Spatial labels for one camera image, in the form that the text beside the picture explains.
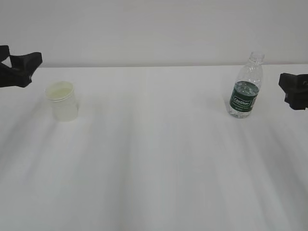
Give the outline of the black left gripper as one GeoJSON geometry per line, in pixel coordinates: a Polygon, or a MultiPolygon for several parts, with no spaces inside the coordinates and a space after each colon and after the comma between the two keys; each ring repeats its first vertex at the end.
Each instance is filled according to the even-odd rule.
{"type": "Polygon", "coordinates": [[[40,52],[10,56],[9,46],[0,45],[0,62],[0,87],[25,88],[32,83],[32,75],[43,60],[40,52]],[[12,67],[2,63],[9,58],[12,67]]]}

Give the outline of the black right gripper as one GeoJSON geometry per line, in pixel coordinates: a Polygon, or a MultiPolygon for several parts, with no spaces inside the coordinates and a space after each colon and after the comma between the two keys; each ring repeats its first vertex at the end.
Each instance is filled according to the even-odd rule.
{"type": "Polygon", "coordinates": [[[285,92],[284,101],[293,110],[306,110],[308,107],[308,75],[280,74],[279,86],[285,92]]]}

